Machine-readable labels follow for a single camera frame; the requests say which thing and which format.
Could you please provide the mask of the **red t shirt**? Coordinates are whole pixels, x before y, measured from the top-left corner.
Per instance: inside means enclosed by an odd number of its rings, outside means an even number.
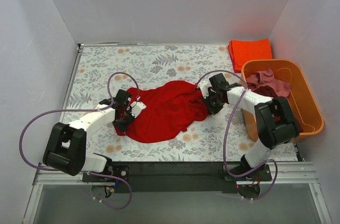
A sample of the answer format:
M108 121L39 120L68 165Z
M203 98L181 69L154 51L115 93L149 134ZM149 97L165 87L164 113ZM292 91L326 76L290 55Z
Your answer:
M128 126L126 135L141 143L156 143L175 138L195 121L208 117L201 91L186 81L170 81L161 87L140 91L147 107Z

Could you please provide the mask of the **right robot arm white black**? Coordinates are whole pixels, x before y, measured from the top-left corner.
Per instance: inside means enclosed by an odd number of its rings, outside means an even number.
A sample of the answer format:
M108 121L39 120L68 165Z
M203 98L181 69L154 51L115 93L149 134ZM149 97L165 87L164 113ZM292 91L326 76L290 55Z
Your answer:
M240 164L226 173L233 178L255 179L260 168L271 162L272 151L299 136L300 126L285 97L266 97L239 83L230 84L220 70L208 81L199 79L195 86L210 115L219 113L224 105L233 105L233 112L241 108L255 116L258 140L241 157Z

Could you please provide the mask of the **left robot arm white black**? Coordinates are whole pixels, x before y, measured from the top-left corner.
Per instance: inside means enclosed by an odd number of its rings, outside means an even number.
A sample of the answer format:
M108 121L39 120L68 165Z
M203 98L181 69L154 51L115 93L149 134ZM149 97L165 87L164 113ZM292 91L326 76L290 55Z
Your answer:
M68 124L53 126L44 155L43 164L71 176L80 172L95 172L103 182L112 178L113 169L108 158L87 151L87 139L105 125L118 120L120 111L130 105L132 95L119 90L113 99L104 99L96 109Z

